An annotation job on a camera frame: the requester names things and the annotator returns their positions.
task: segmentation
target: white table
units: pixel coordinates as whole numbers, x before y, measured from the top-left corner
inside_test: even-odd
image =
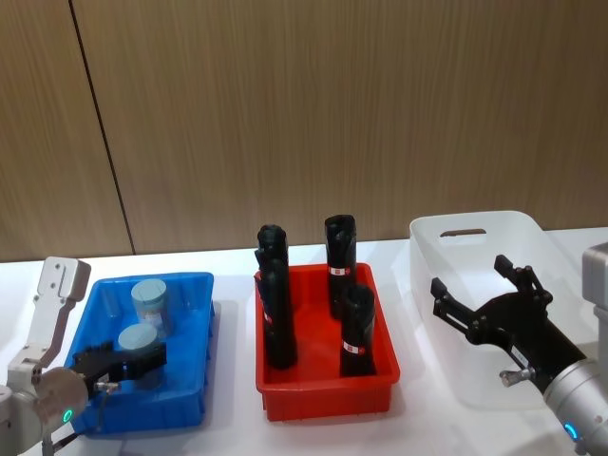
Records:
[[[608,240],[608,228],[551,232],[550,237],[580,269],[582,251]],[[90,286],[111,276],[209,271],[216,277],[216,332],[209,370],[208,407],[200,427],[104,439],[78,438],[59,454],[156,455],[572,455],[573,444],[548,409],[481,411],[452,395],[429,344],[409,288],[409,241],[360,242],[357,259],[373,271],[392,344],[401,367],[390,412],[269,423],[255,381],[253,250],[153,256],[90,258]],[[290,248],[291,264],[325,261],[321,245]],[[0,382],[24,344],[33,313],[41,261],[0,264]],[[54,366],[63,365],[85,306],[72,311],[64,346]],[[57,439],[70,433],[64,427]],[[40,447],[28,455],[39,455]]]

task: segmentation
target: blue plastic tray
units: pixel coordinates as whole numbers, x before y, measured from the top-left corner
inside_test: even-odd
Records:
[[[118,349],[123,329],[138,322],[131,303],[131,288],[144,279],[164,280],[169,293],[168,312],[173,332],[162,339],[167,346],[167,364],[162,385],[154,390],[134,389],[133,382],[122,382],[104,409],[103,427],[98,432],[101,395],[72,421],[74,430],[108,434],[149,429],[183,428],[200,424],[204,416],[205,371],[210,359],[209,339],[214,317],[211,292],[213,276],[208,273],[135,275],[107,278],[93,285],[83,317],[69,349],[72,355],[87,346],[112,340]]]

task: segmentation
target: translucent white container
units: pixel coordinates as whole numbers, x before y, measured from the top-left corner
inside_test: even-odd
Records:
[[[474,311],[492,297],[515,291],[494,271],[498,254],[515,266],[534,268],[543,288],[554,297],[547,307],[551,321],[585,354],[597,356],[598,322],[593,305],[581,297],[580,271],[531,217],[513,211],[455,214],[418,218],[409,229],[414,299],[459,400],[484,409],[534,409],[543,404],[530,382],[503,386],[499,372],[518,370],[504,351],[470,345],[463,334],[432,313],[434,277]]]

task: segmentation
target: wood panel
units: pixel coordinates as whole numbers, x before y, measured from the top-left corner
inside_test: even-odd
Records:
[[[0,260],[130,254],[66,0],[0,0]]]
[[[608,224],[608,2],[76,0],[138,252]]]

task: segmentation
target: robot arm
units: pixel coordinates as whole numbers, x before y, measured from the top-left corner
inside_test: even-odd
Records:
[[[90,266],[77,259],[52,256],[43,265],[28,341],[9,364],[7,385],[0,385],[0,456],[21,454],[40,441],[43,453],[53,454],[51,433],[92,397],[166,363],[164,344],[114,351],[107,342],[74,355],[70,369],[42,373],[61,349],[68,314],[85,297],[89,275]]]
[[[608,242],[582,254],[582,297],[593,302],[599,320],[599,370],[608,387]]]
[[[593,275],[593,287],[587,284],[593,290],[589,296],[596,303],[598,296],[608,302],[608,287],[595,283],[600,276],[607,281],[608,244],[604,254],[603,275]],[[583,283],[585,274],[590,279],[587,257],[592,257],[596,266],[601,264],[597,256],[585,254]],[[473,312],[452,297],[439,278],[434,278],[433,313],[463,333],[471,344],[503,349],[521,369],[500,372],[503,384],[510,387],[523,380],[532,382],[575,442],[578,454],[608,456],[608,390],[601,382],[597,361],[587,359],[548,319],[546,306],[553,296],[543,289],[530,266],[514,268],[505,256],[497,256],[494,269],[515,285],[516,293],[495,297]]]

